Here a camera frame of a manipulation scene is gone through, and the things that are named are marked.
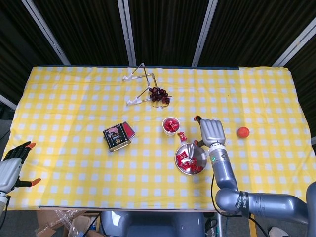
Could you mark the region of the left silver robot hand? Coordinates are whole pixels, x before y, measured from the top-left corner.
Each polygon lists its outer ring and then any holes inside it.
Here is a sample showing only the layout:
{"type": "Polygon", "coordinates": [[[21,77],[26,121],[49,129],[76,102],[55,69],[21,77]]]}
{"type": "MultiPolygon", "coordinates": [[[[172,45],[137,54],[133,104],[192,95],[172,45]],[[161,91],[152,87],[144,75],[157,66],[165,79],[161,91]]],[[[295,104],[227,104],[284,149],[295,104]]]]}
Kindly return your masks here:
{"type": "Polygon", "coordinates": [[[4,159],[0,162],[0,192],[8,194],[15,188],[32,187],[38,184],[41,179],[37,178],[33,181],[20,180],[20,172],[26,158],[35,142],[26,142],[22,145],[11,149],[4,159]]]}

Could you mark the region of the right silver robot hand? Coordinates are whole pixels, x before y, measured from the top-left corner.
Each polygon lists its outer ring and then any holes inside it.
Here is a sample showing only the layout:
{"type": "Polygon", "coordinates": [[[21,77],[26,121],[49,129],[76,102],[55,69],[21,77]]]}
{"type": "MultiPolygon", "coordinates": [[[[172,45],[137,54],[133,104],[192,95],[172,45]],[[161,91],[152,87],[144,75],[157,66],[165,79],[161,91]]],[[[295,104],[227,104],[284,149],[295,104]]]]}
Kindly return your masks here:
{"type": "Polygon", "coordinates": [[[202,119],[200,116],[195,116],[194,121],[200,125],[201,137],[200,141],[195,140],[194,144],[198,147],[211,147],[213,144],[224,145],[226,141],[222,123],[219,120],[202,119]]]}

